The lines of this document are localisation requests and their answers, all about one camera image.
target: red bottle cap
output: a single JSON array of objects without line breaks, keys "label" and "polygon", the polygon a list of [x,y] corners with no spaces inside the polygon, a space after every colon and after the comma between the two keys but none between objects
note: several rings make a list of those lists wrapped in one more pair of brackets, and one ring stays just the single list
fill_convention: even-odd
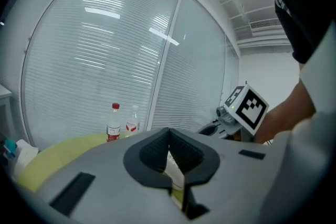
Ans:
[{"label": "red bottle cap", "polygon": [[113,108],[113,109],[119,109],[119,107],[120,107],[120,104],[117,104],[117,103],[114,103],[114,104],[112,105],[112,108]]}]

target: window blinds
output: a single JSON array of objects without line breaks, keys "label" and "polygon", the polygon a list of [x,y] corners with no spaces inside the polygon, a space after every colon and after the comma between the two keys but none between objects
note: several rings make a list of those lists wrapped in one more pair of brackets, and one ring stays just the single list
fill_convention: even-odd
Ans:
[{"label": "window blinds", "polygon": [[36,146],[105,133],[114,102],[122,119],[138,105],[143,129],[177,1],[53,1],[24,65],[24,117]]},{"label": "window blinds", "polygon": [[196,1],[182,0],[157,98],[152,129],[198,131],[219,106],[224,80],[225,35]]},{"label": "window blinds", "polygon": [[230,40],[226,37],[226,65],[220,105],[224,105],[227,98],[238,86],[239,58]]},{"label": "window blinds", "polygon": [[[28,37],[51,0],[16,0],[15,3],[11,1],[13,0],[9,0],[7,4],[14,5],[8,11],[5,25],[0,29],[0,84],[13,93],[10,106],[16,133],[10,137],[17,141],[25,136],[19,97],[23,56]],[[7,133],[7,130],[3,129],[7,125],[5,120],[0,119],[0,132],[3,134]]]}]

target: water bottle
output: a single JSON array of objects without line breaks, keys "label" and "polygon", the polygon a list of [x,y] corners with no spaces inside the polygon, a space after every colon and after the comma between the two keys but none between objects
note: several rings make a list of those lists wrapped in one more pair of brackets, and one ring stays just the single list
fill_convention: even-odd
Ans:
[{"label": "water bottle", "polygon": [[114,103],[112,105],[112,111],[109,115],[106,133],[107,133],[107,142],[118,140],[120,137],[120,104]]},{"label": "water bottle", "polygon": [[138,118],[138,109],[137,105],[134,105],[133,112],[129,115],[126,121],[126,137],[137,134],[140,129],[140,121]]}]

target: white table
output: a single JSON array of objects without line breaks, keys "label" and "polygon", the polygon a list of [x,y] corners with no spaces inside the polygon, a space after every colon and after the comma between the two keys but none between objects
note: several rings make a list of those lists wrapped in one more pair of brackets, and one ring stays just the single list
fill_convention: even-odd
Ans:
[{"label": "white table", "polygon": [[6,111],[5,113],[6,113],[7,125],[9,128],[9,134],[11,137],[14,137],[15,128],[13,124],[12,111],[10,109],[11,96],[12,96],[12,93],[0,84],[0,106],[2,105],[5,106],[5,111]]}]

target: person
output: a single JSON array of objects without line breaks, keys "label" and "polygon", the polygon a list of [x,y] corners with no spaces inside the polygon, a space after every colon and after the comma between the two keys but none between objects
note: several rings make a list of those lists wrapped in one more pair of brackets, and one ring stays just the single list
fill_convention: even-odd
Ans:
[{"label": "person", "polygon": [[[275,0],[275,10],[301,70],[334,19],[334,3],[332,0]],[[272,140],[277,133],[292,130],[314,113],[314,105],[299,80],[290,96],[266,114],[256,133],[256,142]]]}]

